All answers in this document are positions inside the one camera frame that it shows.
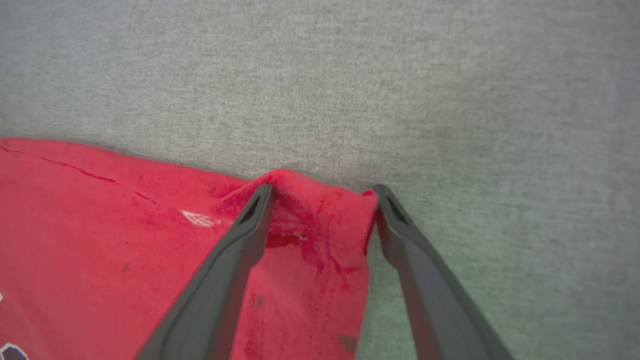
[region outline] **red cloth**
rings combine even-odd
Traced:
[[[232,358],[352,359],[372,191],[289,170],[245,181],[20,138],[0,140],[0,346],[31,360],[133,358],[264,183],[276,188],[268,248]]]

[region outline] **white print on red fabric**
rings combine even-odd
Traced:
[[[20,347],[11,343],[6,343],[0,348],[0,357],[2,360],[29,360]]]
[[[181,210],[180,212],[196,226],[212,227],[213,225],[220,225],[222,223],[220,220],[214,222],[207,215],[190,213],[184,210]]]

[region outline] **gray fabric surface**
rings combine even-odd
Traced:
[[[388,184],[519,359],[640,354],[634,0],[0,0],[0,135]],[[358,356],[415,356],[374,252]]]

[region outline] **red fabric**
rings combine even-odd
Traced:
[[[133,358],[264,183],[276,188],[268,248],[232,358],[352,359],[372,191],[289,170],[249,182],[19,138],[0,140],[0,346],[31,360]]]

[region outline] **gray tablecloth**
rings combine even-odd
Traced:
[[[635,0],[0,0],[0,135],[388,184],[519,359],[640,354]],[[358,356],[415,355],[372,251]]]

